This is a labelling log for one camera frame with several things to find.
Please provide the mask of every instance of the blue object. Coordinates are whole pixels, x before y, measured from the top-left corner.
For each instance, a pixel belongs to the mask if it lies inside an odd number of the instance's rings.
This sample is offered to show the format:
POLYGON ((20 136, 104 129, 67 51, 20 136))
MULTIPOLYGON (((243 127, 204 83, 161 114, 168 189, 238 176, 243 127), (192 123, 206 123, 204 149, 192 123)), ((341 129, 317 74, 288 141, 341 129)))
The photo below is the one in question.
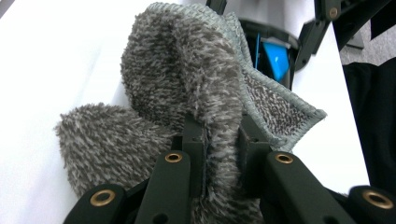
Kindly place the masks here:
POLYGON ((256 62, 254 63, 254 68, 257 69, 257 67, 259 66, 259 46, 260 46, 260 33, 257 33, 257 37, 256 37, 256 52, 255 52, 255 59, 256 62))
POLYGON ((263 46, 274 73, 274 80, 279 82, 289 70, 288 52, 285 47, 273 43, 264 42, 263 46))

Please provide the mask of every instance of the white backdrop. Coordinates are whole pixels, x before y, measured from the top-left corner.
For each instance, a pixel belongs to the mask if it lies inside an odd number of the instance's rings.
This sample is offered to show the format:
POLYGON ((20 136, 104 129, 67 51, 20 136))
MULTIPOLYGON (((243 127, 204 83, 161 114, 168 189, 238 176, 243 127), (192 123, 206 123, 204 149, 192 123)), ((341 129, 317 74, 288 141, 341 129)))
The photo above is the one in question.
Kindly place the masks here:
MULTIPOLYGON (((53 127, 61 113, 79 105, 127 105, 120 56, 134 15, 151 2, 17 0, 0 20, 0 223, 64 221, 77 199, 67 182, 53 127)), ((252 10, 240 7, 240 1, 229 2, 227 10, 245 15, 252 10)), ((313 1, 298 2, 297 7, 313 6, 313 1)), ((280 7, 287 8, 271 2, 253 7, 257 16, 252 19, 287 24, 297 35, 312 16, 311 7, 300 20, 292 13, 268 10, 280 7)), ((329 32, 293 87, 329 117, 303 138, 296 153, 325 186, 347 192, 368 179, 329 32), (353 159, 340 159, 340 153, 353 159)))

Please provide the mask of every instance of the white table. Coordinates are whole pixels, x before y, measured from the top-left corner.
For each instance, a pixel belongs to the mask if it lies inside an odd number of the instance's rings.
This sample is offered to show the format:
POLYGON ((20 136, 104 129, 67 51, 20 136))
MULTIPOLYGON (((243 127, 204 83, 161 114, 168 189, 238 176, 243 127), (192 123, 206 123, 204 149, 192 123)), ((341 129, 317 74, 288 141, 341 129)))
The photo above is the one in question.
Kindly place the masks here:
MULTIPOLYGON (((62 223, 76 203, 52 128, 79 105, 128 104, 120 56, 134 15, 154 1, 140 2, 17 0, 0 20, 0 223, 62 223)), ((230 0, 227 11, 298 35, 313 1, 287 2, 249 13, 256 1, 230 0)), ((330 189, 368 184, 332 27, 293 90, 329 115, 294 152, 330 189)))

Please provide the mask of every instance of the white surface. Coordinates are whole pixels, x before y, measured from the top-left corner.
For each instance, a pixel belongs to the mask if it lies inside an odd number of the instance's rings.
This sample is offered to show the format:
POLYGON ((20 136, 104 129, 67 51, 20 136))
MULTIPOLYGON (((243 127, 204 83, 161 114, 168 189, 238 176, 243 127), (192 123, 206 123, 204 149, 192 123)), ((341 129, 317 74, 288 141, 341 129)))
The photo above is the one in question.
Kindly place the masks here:
MULTIPOLYGON (((77 199, 52 128, 59 114, 79 105, 127 105, 120 56, 134 15, 150 2, 18 0, 0 20, 0 223, 64 221, 77 199)), ((229 2, 228 8, 247 13, 240 1, 229 2)), ((297 7, 313 4, 301 2, 297 7)), ((268 6, 283 5, 261 4, 257 11, 267 16, 255 18, 299 33, 306 19, 280 17, 284 12, 268 6)), ((347 192, 368 184, 332 30, 293 88, 329 114, 296 154, 326 187, 347 192)))

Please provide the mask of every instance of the gray towel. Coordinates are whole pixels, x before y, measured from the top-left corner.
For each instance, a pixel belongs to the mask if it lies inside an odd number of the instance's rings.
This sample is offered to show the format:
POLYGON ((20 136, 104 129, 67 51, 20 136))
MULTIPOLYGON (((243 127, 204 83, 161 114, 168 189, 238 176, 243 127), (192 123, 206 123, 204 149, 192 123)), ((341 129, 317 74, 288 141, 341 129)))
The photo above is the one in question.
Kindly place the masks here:
POLYGON ((138 15, 121 73, 132 108, 86 105, 56 128, 69 182, 78 196, 101 183, 129 189, 149 177, 192 113, 209 145, 207 195, 193 200, 192 223, 262 223, 258 200, 238 183, 235 140, 244 109, 284 151, 326 115, 252 67, 234 14, 202 5, 156 3, 138 15))

